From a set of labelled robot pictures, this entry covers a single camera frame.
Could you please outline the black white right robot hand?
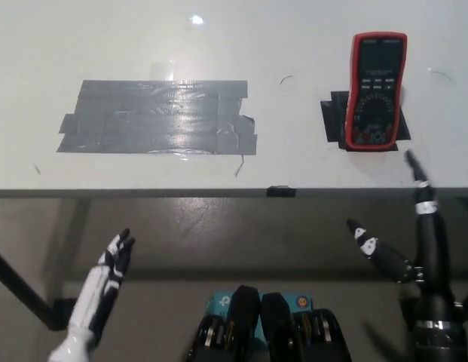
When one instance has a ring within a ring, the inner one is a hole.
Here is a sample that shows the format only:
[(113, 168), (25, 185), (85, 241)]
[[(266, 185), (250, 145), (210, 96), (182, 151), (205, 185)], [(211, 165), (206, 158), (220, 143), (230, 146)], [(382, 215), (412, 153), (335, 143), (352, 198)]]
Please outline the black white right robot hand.
[(405, 159), (414, 178), (417, 255), (410, 262), (400, 252), (379, 241), (355, 219), (347, 227), (358, 248), (375, 268), (396, 283), (414, 281), (421, 294), (414, 307), (414, 325), (448, 330), (462, 323), (462, 314), (451, 290), (451, 263), (445, 221), (421, 164), (410, 150)]

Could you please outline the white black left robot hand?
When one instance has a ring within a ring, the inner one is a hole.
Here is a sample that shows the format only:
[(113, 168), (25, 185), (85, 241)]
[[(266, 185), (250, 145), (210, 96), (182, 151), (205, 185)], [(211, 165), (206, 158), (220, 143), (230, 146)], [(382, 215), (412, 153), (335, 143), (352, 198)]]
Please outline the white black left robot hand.
[(127, 273), (135, 238), (125, 229), (110, 241), (91, 268), (72, 309), (65, 339), (49, 361), (89, 361), (98, 347)]

